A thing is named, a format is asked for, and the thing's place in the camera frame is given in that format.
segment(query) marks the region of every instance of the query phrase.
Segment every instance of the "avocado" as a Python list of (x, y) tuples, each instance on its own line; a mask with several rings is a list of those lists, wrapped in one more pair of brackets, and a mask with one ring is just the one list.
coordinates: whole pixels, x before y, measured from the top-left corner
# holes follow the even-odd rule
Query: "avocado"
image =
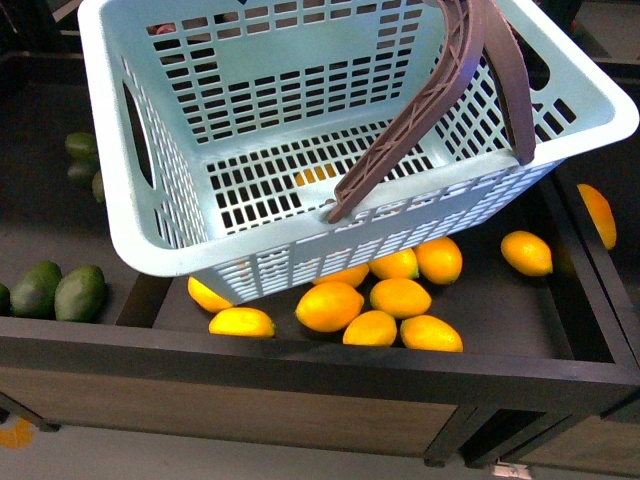
[(107, 286), (100, 267), (85, 265), (67, 274), (55, 291), (56, 320), (91, 322), (104, 303)]
[(10, 292), (11, 312), (16, 317), (52, 318), (56, 288), (62, 272), (48, 260), (28, 270)]
[(102, 170), (98, 170), (91, 182), (93, 197), (98, 203), (104, 203), (104, 185), (102, 183)]
[(78, 162), (99, 164), (96, 137), (90, 133), (70, 133), (65, 139), (64, 147)]
[(0, 283), (0, 316), (9, 315), (11, 311), (11, 300), (9, 289), (6, 285)]
[(99, 171), (99, 163), (78, 162), (76, 160), (67, 170), (67, 176), (72, 183), (79, 187), (92, 188), (93, 178)]

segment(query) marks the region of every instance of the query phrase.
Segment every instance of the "shopping basket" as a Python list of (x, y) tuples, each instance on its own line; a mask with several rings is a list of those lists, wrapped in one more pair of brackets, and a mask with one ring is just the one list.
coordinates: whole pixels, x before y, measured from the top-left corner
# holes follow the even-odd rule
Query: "shopping basket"
[(549, 69), (530, 90), (533, 161), (510, 147), (481, 61), (455, 105), (330, 219), (336, 185), (437, 69), (436, 2), (85, 0), (119, 255), (241, 303), (478, 225), (563, 159), (635, 130), (631, 100), (533, 2), (497, 4)]

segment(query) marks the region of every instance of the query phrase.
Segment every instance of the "brown plastic handle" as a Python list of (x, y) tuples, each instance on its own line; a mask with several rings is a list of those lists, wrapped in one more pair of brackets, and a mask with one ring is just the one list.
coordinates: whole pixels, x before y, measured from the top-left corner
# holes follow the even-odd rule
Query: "brown plastic handle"
[(455, 105), (476, 72), (483, 47), (492, 57), (489, 68), (494, 79), (498, 75), (503, 79), (496, 80), (496, 89), (507, 138), (521, 163), (533, 159), (535, 136), (526, 68), (498, 7), (493, 0), (423, 1), (435, 1), (444, 16), (447, 36), (438, 65), (424, 87), (340, 180), (334, 191), (336, 205), (327, 215), (329, 223), (351, 212)]

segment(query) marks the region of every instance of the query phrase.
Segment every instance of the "lemon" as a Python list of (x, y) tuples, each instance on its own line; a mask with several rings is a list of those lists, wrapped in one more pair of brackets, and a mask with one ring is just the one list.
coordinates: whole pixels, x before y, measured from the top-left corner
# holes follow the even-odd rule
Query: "lemon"
[(344, 282), (321, 283), (305, 293), (296, 318), (316, 332), (337, 332), (360, 314), (364, 297)]
[(518, 230), (502, 239), (500, 250), (513, 268), (530, 277), (543, 277), (553, 272), (551, 250), (540, 237)]
[(395, 319), (379, 310), (370, 310), (358, 315), (344, 331), (345, 345), (389, 347), (398, 335)]
[(233, 307), (233, 304), (226, 301), (213, 290), (209, 290), (207, 286), (193, 277), (189, 277), (187, 290), (191, 298), (207, 312), (218, 313), (225, 308)]
[(302, 187), (308, 183), (315, 183), (317, 180), (326, 180), (327, 178), (333, 178), (338, 175), (333, 168), (333, 165), (327, 164), (323, 169), (321, 166), (314, 167), (313, 169), (307, 168), (298, 173), (295, 177), (296, 185)]
[(418, 259), (410, 248), (369, 262), (369, 269), (381, 280), (418, 278)]
[(320, 285), (327, 282), (344, 282), (351, 285), (353, 288), (358, 287), (369, 273), (369, 267), (367, 264), (358, 265), (356, 267), (347, 268), (341, 272), (332, 273), (324, 277), (316, 278), (311, 283), (314, 285)]
[(598, 190), (591, 185), (581, 183), (578, 190), (582, 196), (582, 200), (587, 206), (591, 220), (593, 220), (602, 243), (607, 250), (611, 250), (616, 246), (618, 233), (616, 232), (616, 222), (613, 219), (611, 206), (606, 198)]
[(462, 252), (449, 237), (437, 238), (414, 247), (420, 273), (431, 283), (449, 285), (462, 272)]
[(462, 352), (460, 334), (446, 322), (431, 315), (407, 318), (400, 324), (400, 338), (407, 348)]
[(269, 338), (276, 333), (273, 321), (261, 310), (232, 307), (222, 310), (209, 323), (209, 333), (240, 337)]
[(414, 280), (389, 278), (376, 283), (369, 294), (371, 306), (394, 318), (420, 315), (431, 306), (431, 295)]

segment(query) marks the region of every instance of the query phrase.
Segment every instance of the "produce display bin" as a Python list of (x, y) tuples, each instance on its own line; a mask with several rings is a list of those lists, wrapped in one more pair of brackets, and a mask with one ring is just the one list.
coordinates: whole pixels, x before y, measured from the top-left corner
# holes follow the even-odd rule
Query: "produce display bin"
[[(375, 452), (442, 465), (498, 416), (599, 415), (640, 373), (597, 271), (549, 178), (452, 235), (460, 279), (427, 285), (464, 353), (344, 346), (295, 319), (309, 284), (254, 300), (274, 339), (210, 335), (186, 278), (141, 275), (110, 243), (104, 209), (66, 178), (65, 136), (92, 129), (83, 58), (0, 61), (0, 279), (40, 259), (97, 263), (110, 285), (96, 324), (0, 318), (0, 406), (43, 428), (88, 425)], [(515, 272), (502, 237), (550, 245), (546, 278)], [(362, 286), (363, 293), (370, 284)]]
[[(602, 60), (601, 66), (640, 105), (638, 64)], [(597, 272), (609, 304), (636, 361), (640, 359), (640, 131), (623, 142), (570, 159), (557, 169), (554, 183)], [(608, 199), (618, 232), (607, 251), (590, 222), (576, 185), (587, 183)], [(640, 476), (640, 392), (601, 415), (546, 415), (541, 423), (519, 418), (493, 423), (462, 448), (467, 463), (503, 461), (624, 476)]]

